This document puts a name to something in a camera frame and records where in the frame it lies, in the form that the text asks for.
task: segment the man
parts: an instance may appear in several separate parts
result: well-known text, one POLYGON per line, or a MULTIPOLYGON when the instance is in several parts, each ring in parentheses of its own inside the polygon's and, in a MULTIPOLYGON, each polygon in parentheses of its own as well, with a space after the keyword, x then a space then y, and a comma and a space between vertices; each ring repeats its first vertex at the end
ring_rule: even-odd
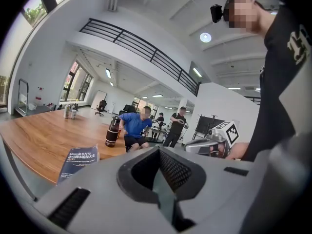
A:
POLYGON ((284 5, 277 15, 271 15, 256 0, 227 0, 224 20, 230 27, 260 35, 268 49, 260 72, 261 104, 253 137, 250 143, 234 145, 227 157, 254 161, 260 151, 271 149, 295 134, 294 120, 286 111, 290 104, 282 103, 280 96, 289 92, 288 86, 301 67, 310 64, 312 41, 284 5))
POLYGON ((129 113, 120 116, 120 125, 125 135, 125 145, 131 148, 129 152, 138 150, 140 147, 148 148, 150 145, 140 134, 146 127, 152 126, 151 108, 143 107, 140 114, 129 113))
POLYGON ((186 113, 186 108, 181 107, 178 114, 173 114, 170 117, 170 120, 172 121, 172 125, 170 128, 168 137, 166 138, 163 146, 169 146, 171 142, 170 147, 175 147, 177 141, 180 138, 183 127, 186 124, 186 119, 184 118, 185 113, 186 113))
MULTIPOLYGON (((158 129, 161 130, 161 127, 164 124, 164 114, 159 113, 159 117, 155 121, 153 121, 153 123, 157 123, 158 129)), ((157 137, 157 133, 152 132, 152 138, 156 139, 156 137, 157 137)))

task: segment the black bottle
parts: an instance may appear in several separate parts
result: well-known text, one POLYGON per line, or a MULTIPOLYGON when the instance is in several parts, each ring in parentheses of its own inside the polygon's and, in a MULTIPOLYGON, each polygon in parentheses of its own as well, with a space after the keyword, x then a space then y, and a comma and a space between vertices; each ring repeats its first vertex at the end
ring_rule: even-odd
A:
POLYGON ((108 147, 114 147, 116 144, 119 131, 119 123, 120 118, 118 116, 114 116, 106 134, 105 145, 107 145, 108 147))

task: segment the black metal railing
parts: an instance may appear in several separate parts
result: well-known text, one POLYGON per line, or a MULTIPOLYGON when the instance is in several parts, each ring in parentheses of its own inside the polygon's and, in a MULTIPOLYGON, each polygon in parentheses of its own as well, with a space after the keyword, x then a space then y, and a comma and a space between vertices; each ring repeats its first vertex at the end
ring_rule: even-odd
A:
POLYGON ((143 38, 110 23, 92 18, 80 32, 111 41, 138 54, 169 74, 197 96, 199 84, 174 60, 143 38))
POLYGON ((252 97, 252 96, 245 96, 245 97, 257 105, 260 105, 260 103, 261 103, 261 97, 252 97))

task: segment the black camera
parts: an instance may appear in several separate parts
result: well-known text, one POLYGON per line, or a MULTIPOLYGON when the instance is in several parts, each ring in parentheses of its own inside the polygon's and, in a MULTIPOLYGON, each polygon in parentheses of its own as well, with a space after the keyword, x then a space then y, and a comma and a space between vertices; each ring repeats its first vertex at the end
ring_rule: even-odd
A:
POLYGON ((210 7, 210 11, 211 11, 211 16, 213 18, 213 22, 214 23, 219 22, 223 16, 222 6, 215 4, 210 7))

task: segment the man in black shirt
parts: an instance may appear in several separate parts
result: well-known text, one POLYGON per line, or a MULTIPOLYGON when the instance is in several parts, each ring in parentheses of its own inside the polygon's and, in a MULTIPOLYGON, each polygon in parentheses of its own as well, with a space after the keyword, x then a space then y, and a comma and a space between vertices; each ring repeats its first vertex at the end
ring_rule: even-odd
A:
MULTIPOLYGON (((153 121, 153 123, 157 123, 157 127, 159 130, 161 130, 161 127, 164 124, 164 114, 163 113, 159 113, 159 117, 153 121)), ((156 139, 157 137, 157 133, 152 132, 152 138, 156 139)))
POLYGON ((177 141, 180 138, 180 135, 182 133, 182 129, 184 125, 186 124, 186 119, 184 118, 186 113, 186 108, 181 107, 180 111, 178 114, 173 114, 170 117, 170 120, 172 121, 172 125, 170 128, 170 132, 168 134, 168 137, 166 138, 163 146, 169 146, 170 142, 171 145, 170 147, 175 147, 177 141))
POLYGON ((254 161, 260 151, 271 149, 295 134, 295 117, 288 114, 292 101, 282 98, 289 93, 291 82, 298 83, 294 78, 300 69, 310 68, 307 65, 311 64, 312 41, 304 26, 283 4, 275 16, 256 0, 227 0, 224 20, 230 27, 245 28, 262 36, 268 49, 260 72, 261 104, 252 139, 250 143, 234 145, 227 157, 254 161))

